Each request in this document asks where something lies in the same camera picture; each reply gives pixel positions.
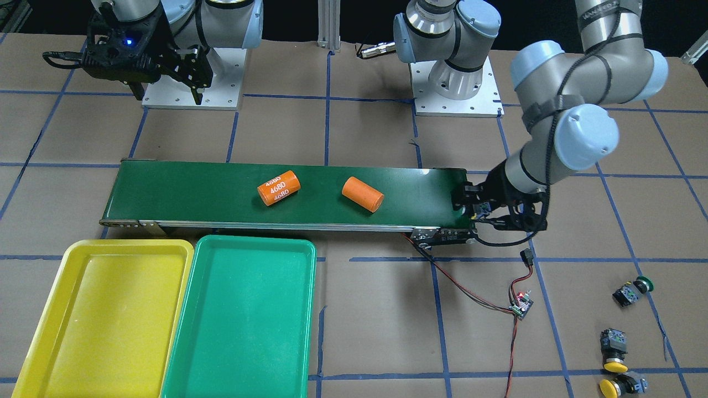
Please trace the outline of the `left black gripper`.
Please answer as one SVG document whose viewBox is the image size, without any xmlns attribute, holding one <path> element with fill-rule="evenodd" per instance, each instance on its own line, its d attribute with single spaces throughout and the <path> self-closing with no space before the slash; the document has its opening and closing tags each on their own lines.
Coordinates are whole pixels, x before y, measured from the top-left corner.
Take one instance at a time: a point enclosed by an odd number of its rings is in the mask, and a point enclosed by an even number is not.
<svg viewBox="0 0 708 398">
<path fill-rule="evenodd" d="M 536 204 L 544 195 L 541 192 L 523 192 L 516 189 L 509 181 L 505 172 L 506 162 L 492 169 L 483 183 L 464 182 L 458 184 L 451 192 L 452 208 L 455 211 L 464 209 L 464 214 L 471 217 L 475 213 L 473 205 L 480 202 L 492 202 L 493 211 L 489 218 L 502 217 L 509 214 L 511 206 L 519 206 L 522 201 Z"/>
</svg>

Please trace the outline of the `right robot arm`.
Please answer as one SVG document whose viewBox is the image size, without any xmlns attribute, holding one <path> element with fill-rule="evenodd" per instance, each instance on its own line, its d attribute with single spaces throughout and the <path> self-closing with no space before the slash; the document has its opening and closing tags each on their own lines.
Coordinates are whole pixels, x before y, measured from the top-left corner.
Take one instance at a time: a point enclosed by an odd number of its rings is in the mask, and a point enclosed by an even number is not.
<svg viewBox="0 0 708 398">
<path fill-rule="evenodd" d="M 81 68 L 152 109 L 235 111 L 261 1 L 94 1 Z"/>
</svg>

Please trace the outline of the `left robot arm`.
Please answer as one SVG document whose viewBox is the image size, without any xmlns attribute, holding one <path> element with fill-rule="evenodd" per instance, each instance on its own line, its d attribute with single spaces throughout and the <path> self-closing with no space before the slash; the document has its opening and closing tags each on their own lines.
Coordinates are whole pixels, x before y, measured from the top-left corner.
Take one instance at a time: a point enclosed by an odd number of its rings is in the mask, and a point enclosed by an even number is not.
<svg viewBox="0 0 708 398">
<path fill-rule="evenodd" d="M 605 104 L 642 101 L 668 77 L 663 55 L 644 46 L 641 1 L 577 1 L 582 55 L 543 40 L 510 66 L 530 141 L 483 183 L 453 189 L 452 208 L 500 230 L 546 229 L 550 187 L 615 150 L 616 121 Z M 393 23 L 400 61 L 433 61 L 428 81 L 454 100 L 476 94 L 501 15 L 485 1 L 410 1 Z"/>
</svg>

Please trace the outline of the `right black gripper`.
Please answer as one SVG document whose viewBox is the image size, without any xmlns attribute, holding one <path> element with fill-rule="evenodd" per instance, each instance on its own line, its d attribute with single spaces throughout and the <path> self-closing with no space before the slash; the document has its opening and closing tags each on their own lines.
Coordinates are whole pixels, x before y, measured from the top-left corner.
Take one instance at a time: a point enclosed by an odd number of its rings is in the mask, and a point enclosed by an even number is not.
<svg viewBox="0 0 708 398">
<path fill-rule="evenodd" d="M 212 86 L 214 72 L 207 58 L 211 48 L 193 45 L 185 50 L 168 50 L 159 56 L 142 55 L 132 64 L 137 81 L 132 82 L 132 94 L 137 101 L 145 96 L 144 83 L 156 83 L 162 76 L 185 84 L 191 90 L 196 105 L 202 105 L 204 89 Z"/>
</svg>

